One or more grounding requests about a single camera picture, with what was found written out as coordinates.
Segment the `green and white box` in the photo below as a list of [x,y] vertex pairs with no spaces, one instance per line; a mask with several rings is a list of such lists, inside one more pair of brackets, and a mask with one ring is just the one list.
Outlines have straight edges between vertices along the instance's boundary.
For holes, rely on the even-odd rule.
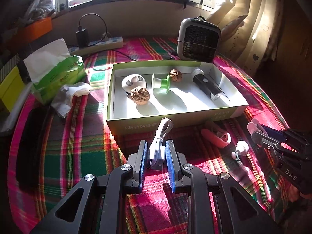
[[[212,101],[193,83],[191,73],[199,67],[220,86],[223,94]],[[167,94],[160,89],[152,91],[152,74],[166,78],[176,68],[181,71],[181,82],[171,81]],[[142,75],[151,97],[146,105],[134,103],[121,86],[122,80],[131,74]],[[116,63],[110,75],[107,124],[113,135],[155,131],[167,117],[174,127],[204,123],[206,120],[223,120],[240,116],[247,101],[230,80],[212,63],[194,61],[140,61]]]

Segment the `pink clip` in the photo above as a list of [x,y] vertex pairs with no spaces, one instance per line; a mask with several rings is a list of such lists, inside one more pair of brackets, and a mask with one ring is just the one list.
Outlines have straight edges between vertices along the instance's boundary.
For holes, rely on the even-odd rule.
[[205,122],[205,128],[201,130],[201,134],[218,148],[224,148],[231,142],[230,134],[212,121]]
[[251,122],[247,124],[247,129],[250,134],[253,134],[254,132],[261,132],[265,135],[268,135],[268,133],[264,130],[256,118],[253,118]]

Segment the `green tissue package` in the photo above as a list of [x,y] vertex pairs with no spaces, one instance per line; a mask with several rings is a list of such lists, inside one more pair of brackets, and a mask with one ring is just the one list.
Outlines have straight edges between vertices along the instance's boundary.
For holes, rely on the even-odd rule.
[[71,56],[59,62],[39,83],[34,83],[32,93],[42,104],[51,102],[65,84],[75,84],[86,76],[80,56]]

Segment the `table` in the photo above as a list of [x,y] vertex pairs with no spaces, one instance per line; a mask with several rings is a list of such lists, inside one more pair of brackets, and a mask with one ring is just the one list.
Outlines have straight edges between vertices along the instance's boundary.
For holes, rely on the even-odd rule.
[[[125,40],[125,46],[119,51],[134,59],[162,60],[176,48],[176,39],[137,38]],[[152,142],[153,133],[114,137],[105,122],[111,67],[113,63],[125,61],[130,59],[114,51],[87,58],[87,81],[95,90],[90,95],[74,97],[72,110],[65,119],[57,115],[49,117],[42,146],[40,185],[32,192],[21,190],[15,178],[23,128],[29,112],[39,105],[32,95],[28,97],[14,132],[8,162],[11,213],[23,233],[28,234],[83,176],[107,174],[137,151],[140,140]],[[176,150],[204,172],[229,172],[278,222],[287,208],[291,185],[272,169],[270,155],[263,150],[261,154],[258,152],[260,149],[252,142],[247,124],[257,118],[274,129],[288,126],[266,93],[235,64],[220,55],[214,64],[249,103],[242,116],[217,122],[230,133],[232,143],[224,149],[211,145],[200,134],[202,125],[175,128],[167,139],[173,139]],[[236,162],[231,152],[239,140],[245,140],[250,151],[241,162]],[[166,171],[148,172],[142,193],[128,195],[126,222],[126,233],[187,233],[187,195],[171,193]]]

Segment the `beige curtain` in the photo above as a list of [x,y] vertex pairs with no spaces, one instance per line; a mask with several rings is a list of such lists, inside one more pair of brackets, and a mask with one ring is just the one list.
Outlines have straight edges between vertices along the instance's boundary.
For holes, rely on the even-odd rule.
[[283,0],[222,0],[207,21],[222,30],[219,52],[254,76],[276,51]]

